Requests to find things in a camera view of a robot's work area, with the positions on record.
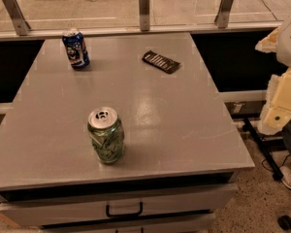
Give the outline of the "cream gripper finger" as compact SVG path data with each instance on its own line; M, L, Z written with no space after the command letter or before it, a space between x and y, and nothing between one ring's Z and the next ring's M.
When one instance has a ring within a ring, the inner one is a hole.
M264 53L276 52L277 36L279 27L274 29L268 36L260 40L255 49Z
M291 119L291 68L281 76L271 75L266 92L266 104L262 108L258 131L274 135Z

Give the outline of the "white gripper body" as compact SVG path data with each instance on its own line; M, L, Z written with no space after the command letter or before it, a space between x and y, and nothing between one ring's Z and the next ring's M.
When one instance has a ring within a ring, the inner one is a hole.
M277 35L276 59L291 67L291 16L285 20Z

